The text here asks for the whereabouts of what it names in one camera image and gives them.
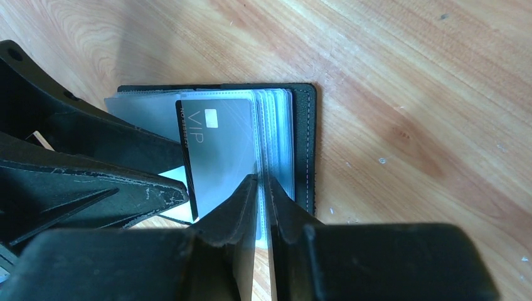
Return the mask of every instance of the wooden table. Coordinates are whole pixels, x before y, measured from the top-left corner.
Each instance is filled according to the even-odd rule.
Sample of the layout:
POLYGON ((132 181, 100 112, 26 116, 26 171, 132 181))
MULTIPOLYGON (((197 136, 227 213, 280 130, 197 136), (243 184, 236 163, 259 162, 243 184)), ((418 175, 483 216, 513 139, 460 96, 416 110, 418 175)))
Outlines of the wooden table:
POLYGON ((121 84, 316 84, 319 219, 457 224, 505 300, 532 298, 530 1, 19 0, 0 17, 100 108, 121 84))

